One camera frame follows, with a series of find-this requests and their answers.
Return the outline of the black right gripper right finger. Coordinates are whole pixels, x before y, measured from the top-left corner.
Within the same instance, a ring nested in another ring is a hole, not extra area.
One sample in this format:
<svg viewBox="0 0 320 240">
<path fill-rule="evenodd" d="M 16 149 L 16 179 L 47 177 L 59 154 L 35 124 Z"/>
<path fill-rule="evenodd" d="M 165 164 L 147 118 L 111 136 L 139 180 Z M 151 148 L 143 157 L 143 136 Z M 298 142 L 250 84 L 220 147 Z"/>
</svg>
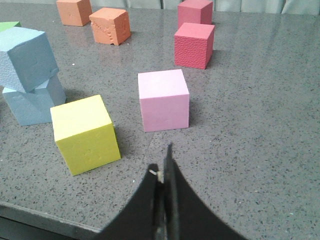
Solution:
<svg viewBox="0 0 320 240">
<path fill-rule="evenodd" d="M 164 204 L 169 240 L 244 240 L 218 218 L 190 187 L 173 159 L 173 144 L 164 159 Z"/>
</svg>

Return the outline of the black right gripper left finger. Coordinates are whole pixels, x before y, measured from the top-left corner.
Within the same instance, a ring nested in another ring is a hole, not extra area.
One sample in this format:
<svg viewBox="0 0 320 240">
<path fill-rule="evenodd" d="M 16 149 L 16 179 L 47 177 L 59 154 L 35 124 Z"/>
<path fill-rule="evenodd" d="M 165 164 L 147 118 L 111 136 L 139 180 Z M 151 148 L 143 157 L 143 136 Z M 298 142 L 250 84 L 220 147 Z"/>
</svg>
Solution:
<svg viewBox="0 0 320 240">
<path fill-rule="evenodd" d="M 159 167 L 150 164 L 135 194 L 123 210 L 96 235 L 97 240 L 163 240 L 165 238 L 164 185 Z"/>
</svg>

